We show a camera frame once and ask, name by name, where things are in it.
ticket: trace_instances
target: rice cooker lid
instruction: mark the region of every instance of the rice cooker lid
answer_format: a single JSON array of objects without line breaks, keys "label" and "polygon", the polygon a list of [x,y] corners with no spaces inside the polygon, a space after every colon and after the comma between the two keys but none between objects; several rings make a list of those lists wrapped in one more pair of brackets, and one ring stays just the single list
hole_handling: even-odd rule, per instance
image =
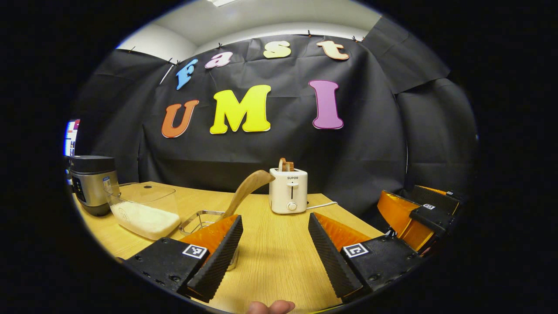
[{"label": "rice cooker lid", "polygon": [[103,173],[115,171],[113,157],[79,155],[72,156],[70,160],[70,170],[81,173]]}]

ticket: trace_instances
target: wooden spoon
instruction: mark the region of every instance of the wooden spoon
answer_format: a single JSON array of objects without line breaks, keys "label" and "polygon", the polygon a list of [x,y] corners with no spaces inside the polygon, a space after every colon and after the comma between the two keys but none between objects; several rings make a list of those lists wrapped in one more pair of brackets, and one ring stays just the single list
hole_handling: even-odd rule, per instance
[{"label": "wooden spoon", "polygon": [[250,195],[257,188],[268,184],[269,182],[275,180],[275,177],[270,175],[269,172],[265,170],[258,170],[251,175],[249,175],[244,181],[238,186],[237,191],[234,192],[233,200],[230,202],[229,208],[222,214],[215,222],[221,219],[230,217],[237,210],[237,207],[242,203],[246,196]]}]

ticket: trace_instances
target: power cord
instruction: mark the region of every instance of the power cord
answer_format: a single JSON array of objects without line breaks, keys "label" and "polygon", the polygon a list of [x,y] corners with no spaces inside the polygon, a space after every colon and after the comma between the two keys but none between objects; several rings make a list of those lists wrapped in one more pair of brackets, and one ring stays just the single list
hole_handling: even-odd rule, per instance
[{"label": "power cord", "polygon": [[307,210],[311,210],[312,208],[317,208],[317,207],[323,207],[323,206],[329,206],[329,205],[333,205],[333,204],[337,204],[337,202],[331,202],[331,203],[326,203],[326,204],[322,204],[322,205],[316,205],[316,206],[310,206],[307,207]]}]

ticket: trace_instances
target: white wall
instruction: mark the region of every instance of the white wall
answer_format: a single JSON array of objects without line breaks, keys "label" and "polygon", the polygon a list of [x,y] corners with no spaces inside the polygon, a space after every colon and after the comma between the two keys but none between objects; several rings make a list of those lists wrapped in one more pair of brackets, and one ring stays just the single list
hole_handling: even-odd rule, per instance
[{"label": "white wall", "polygon": [[285,34],[307,34],[308,30],[313,35],[330,35],[336,37],[343,37],[352,39],[353,36],[357,40],[362,40],[370,30],[361,30],[359,28],[342,26],[329,23],[313,23],[313,22],[296,22],[296,23],[281,23],[274,25],[265,25],[255,28],[250,28],[241,32],[230,34],[219,39],[211,40],[204,45],[199,46],[192,55],[211,50],[219,46],[219,43],[226,45],[236,41],[241,41],[250,38],[272,36],[272,35],[285,35]]},{"label": "white wall", "polygon": [[197,47],[188,39],[167,28],[149,24],[126,38],[117,48],[131,49],[135,46],[134,51],[140,51],[165,60],[172,58],[171,62],[176,63],[178,60],[182,61],[193,55],[216,48],[219,46],[219,42],[226,45],[241,40],[264,36],[307,34],[308,30],[310,30],[310,33],[313,35],[330,35],[347,39],[351,39],[355,36],[357,40],[362,40],[362,37],[366,36],[369,31],[330,23],[281,23],[250,28],[215,40],[210,40]]},{"label": "white wall", "polygon": [[159,25],[148,24],[126,38],[117,49],[131,49],[176,63],[194,54],[197,46],[183,36]]}]

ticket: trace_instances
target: white rice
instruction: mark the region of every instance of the white rice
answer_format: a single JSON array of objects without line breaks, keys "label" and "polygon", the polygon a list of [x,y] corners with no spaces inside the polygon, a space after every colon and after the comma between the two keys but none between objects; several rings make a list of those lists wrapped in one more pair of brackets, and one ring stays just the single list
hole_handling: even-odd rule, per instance
[{"label": "white rice", "polygon": [[118,223],[151,240],[158,240],[180,224],[180,217],[149,206],[121,202],[110,207]]}]

